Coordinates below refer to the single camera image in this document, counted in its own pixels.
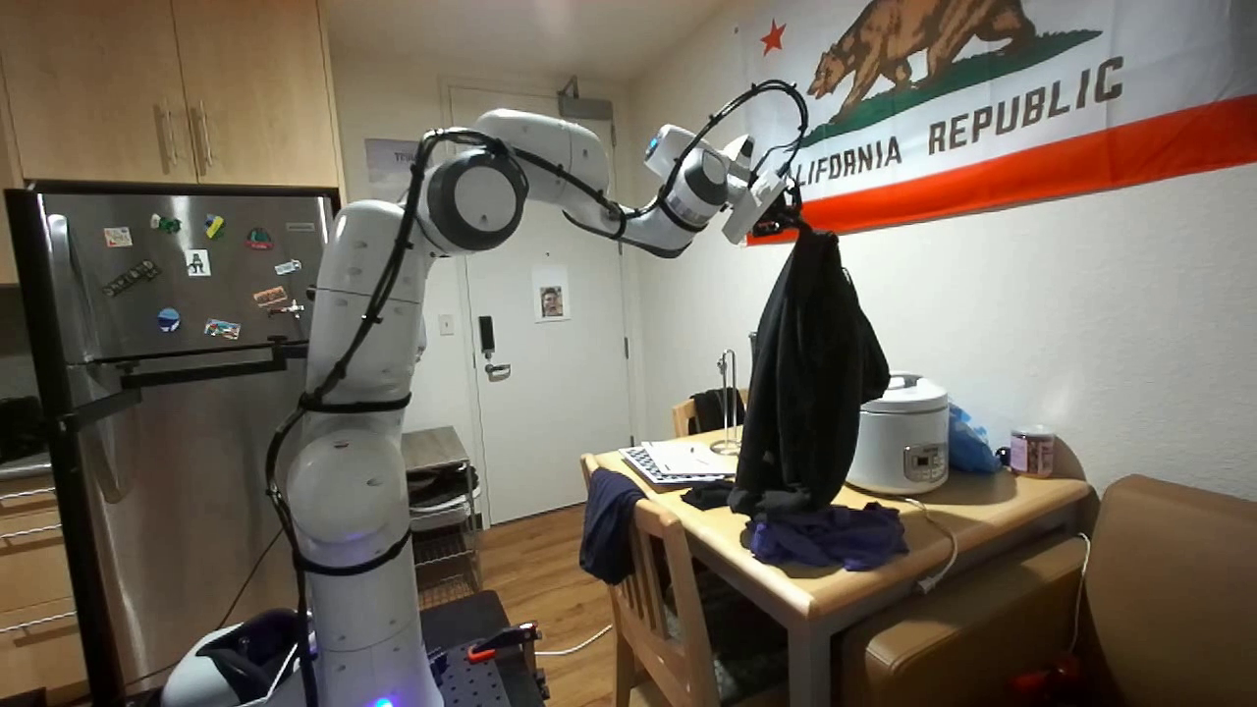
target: rice cooker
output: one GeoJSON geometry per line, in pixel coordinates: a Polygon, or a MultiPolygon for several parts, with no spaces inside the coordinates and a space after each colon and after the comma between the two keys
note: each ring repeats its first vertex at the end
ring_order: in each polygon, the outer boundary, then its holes
{"type": "Polygon", "coordinates": [[[948,483],[948,388],[894,373],[889,392],[860,403],[847,483],[872,496],[923,496],[948,483]]]}

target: brown sofa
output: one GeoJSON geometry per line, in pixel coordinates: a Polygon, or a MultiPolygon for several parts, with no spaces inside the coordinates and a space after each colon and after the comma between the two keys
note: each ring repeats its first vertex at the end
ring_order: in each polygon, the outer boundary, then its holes
{"type": "Polygon", "coordinates": [[[1257,701],[1257,502],[1127,473],[1060,532],[842,637],[845,701],[1257,701]]]}

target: black jacket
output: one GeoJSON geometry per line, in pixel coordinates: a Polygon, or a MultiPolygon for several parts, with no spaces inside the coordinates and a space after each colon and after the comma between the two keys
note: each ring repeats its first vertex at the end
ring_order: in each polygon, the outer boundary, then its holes
{"type": "Polygon", "coordinates": [[[756,319],[734,509],[826,509],[855,454],[860,403],[889,356],[842,267],[836,236],[801,229],[756,319]]]}

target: ceiling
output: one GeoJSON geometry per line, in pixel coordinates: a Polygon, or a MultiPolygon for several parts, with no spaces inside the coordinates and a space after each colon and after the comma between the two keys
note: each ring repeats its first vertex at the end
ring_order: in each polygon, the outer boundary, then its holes
{"type": "Polygon", "coordinates": [[[332,45],[628,81],[721,0],[320,0],[332,45]]]}

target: stainless steel refrigerator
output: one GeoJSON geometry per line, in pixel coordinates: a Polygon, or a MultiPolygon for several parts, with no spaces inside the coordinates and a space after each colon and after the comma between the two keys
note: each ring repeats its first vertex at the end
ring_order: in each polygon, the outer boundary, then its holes
{"type": "Polygon", "coordinates": [[[26,185],[6,217],[93,701],[296,603],[268,441],[297,403],[330,187],[26,185]]]}

